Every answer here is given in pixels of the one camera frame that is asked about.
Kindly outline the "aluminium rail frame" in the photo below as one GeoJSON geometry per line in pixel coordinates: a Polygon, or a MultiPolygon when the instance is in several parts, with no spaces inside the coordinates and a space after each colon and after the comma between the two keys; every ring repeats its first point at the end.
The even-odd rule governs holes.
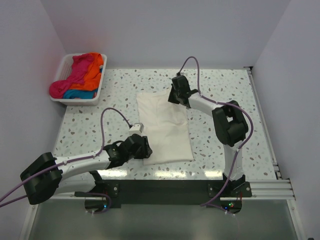
{"type": "MultiPolygon", "coordinates": [[[[95,186],[96,180],[136,180],[136,179],[111,179],[105,178],[101,171],[92,171],[81,175],[85,182],[81,182],[79,176],[74,176],[68,179],[69,183],[75,186],[76,191],[58,192],[59,194],[68,194],[75,192],[88,192],[95,186]]],[[[244,199],[256,198],[263,200],[290,200],[293,199],[293,190],[290,188],[288,180],[275,180],[275,181],[253,181],[249,182],[251,186],[252,197],[243,197],[244,199]]]]}

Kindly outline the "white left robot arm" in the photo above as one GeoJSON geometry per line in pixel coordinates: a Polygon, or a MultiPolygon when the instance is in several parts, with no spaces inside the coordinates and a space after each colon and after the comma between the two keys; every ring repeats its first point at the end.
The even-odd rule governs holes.
{"type": "Polygon", "coordinates": [[[133,134],[91,155],[69,158],[43,153],[20,174],[20,179],[29,203],[37,205],[58,192],[75,192],[76,187],[68,181],[72,177],[79,176],[84,183],[82,174],[120,167],[131,159],[148,159],[152,153],[148,137],[133,134]]]}

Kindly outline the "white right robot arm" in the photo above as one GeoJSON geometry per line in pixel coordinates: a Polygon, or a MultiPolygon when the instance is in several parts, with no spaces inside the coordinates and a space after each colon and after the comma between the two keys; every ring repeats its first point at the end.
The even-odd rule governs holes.
{"type": "Polygon", "coordinates": [[[249,126],[244,111],[237,101],[216,103],[205,98],[197,89],[191,89],[183,75],[172,78],[168,101],[189,109],[198,110],[212,117],[217,139],[223,145],[225,167],[223,171],[223,192],[235,196],[246,181],[242,164],[242,146],[249,126]]]}

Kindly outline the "pink t-shirt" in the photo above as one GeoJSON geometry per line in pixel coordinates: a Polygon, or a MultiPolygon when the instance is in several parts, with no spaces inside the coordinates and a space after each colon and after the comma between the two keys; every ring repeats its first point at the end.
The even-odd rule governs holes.
{"type": "Polygon", "coordinates": [[[71,73],[66,79],[53,82],[49,87],[49,95],[55,99],[62,99],[64,93],[69,90],[72,84],[84,84],[84,76],[89,65],[94,61],[90,53],[72,57],[71,73]]]}

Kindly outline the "blue t-shirt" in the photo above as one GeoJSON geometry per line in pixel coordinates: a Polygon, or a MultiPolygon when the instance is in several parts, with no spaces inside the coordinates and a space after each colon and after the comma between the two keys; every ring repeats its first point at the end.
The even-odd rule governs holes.
{"type": "Polygon", "coordinates": [[[97,96],[98,89],[87,91],[87,90],[77,90],[69,89],[63,94],[63,99],[84,99],[89,100],[97,96]]]}

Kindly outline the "orange t-shirt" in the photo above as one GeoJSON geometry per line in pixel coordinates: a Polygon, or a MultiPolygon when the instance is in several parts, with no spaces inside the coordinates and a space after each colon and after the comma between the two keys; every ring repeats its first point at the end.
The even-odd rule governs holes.
{"type": "Polygon", "coordinates": [[[70,90],[94,91],[99,87],[102,74],[100,69],[104,65],[104,60],[100,53],[91,52],[90,54],[93,56],[93,62],[84,75],[84,84],[73,83],[70,90]]]}

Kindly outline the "white t-shirt red print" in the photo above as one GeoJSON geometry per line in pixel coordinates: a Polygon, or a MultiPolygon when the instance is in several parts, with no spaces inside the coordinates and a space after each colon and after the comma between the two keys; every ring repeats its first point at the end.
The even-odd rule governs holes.
{"type": "Polygon", "coordinates": [[[170,90],[136,94],[139,121],[144,125],[152,154],[145,166],[187,162],[194,159],[186,108],[168,102],[170,90]]]}

